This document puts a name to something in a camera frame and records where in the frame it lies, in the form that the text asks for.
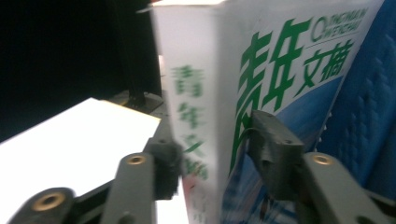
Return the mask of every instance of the brass screw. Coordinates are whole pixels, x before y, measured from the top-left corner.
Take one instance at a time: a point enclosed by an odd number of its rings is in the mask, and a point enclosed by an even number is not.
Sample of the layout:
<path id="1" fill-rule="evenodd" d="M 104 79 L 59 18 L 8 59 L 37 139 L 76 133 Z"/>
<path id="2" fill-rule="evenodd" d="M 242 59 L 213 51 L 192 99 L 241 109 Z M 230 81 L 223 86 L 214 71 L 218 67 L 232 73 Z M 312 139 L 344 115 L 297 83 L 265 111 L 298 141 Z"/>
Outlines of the brass screw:
<path id="1" fill-rule="evenodd" d="M 143 156 L 132 156 L 128 159 L 128 164 L 130 165 L 138 165 L 146 161 L 146 158 Z"/>
<path id="2" fill-rule="evenodd" d="M 330 159 L 329 157 L 326 156 L 319 156 L 319 155 L 315 155 L 313 157 L 314 162 L 319 163 L 321 165 L 330 165 L 332 164 L 332 159 Z"/>
<path id="3" fill-rule="evenodd" d="M 64 199 L 64 194 L 61 192 L 47 194 L 35 201 L 32 205 L 32 209 L 37 212 L 47 211 L 51 208 L 57 207 L 64 201 Z"/>

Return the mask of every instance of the magazine cover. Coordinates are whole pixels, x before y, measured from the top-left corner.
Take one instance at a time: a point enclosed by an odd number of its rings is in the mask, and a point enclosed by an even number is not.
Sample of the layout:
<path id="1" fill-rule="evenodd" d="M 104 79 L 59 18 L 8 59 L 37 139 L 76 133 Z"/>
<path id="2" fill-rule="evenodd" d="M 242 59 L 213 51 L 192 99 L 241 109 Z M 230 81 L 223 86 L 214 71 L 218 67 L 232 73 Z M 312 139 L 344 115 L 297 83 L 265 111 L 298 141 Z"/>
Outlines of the magazine cover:
<path id="1" fill-rule="evenodd" d="M 253 109 L 313 150 L 377 0 L 164 0 L 152 16 L 195 223 L 293 222 L 245 155 Z"/>

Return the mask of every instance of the book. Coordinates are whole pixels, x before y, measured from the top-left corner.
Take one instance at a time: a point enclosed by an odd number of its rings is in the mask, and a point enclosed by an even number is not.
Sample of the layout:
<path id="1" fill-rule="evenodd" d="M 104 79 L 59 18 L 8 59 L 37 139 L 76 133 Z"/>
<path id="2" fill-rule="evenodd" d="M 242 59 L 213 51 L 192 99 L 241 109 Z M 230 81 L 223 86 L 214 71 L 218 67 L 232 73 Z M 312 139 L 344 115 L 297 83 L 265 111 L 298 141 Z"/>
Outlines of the book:
<path id="1" fill-rule="evenodd" d="M 276 217 L 271 209 L 262 211 L 268 201 L 265 186 L 245 155 L 251 111 L 274 114 L 304 142 L 305 151 L 313 150 L 381 4 L 153 4 L 173 136 L 184 149 L 190 223 L 257 223 Z"/>

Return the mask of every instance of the blue fabric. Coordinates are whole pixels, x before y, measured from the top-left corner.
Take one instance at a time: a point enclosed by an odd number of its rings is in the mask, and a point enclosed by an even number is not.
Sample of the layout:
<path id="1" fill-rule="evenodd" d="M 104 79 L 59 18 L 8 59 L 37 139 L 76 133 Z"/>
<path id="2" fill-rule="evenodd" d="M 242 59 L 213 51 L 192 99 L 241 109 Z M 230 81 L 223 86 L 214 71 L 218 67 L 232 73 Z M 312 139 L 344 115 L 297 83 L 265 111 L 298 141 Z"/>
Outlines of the blue fabric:
<path id="1" fill-rule="evenodd" d="M 387 0 L 364 40 L 326 123 L 318 151 L 358 182 L 395 198 L 396 1 Z"/>

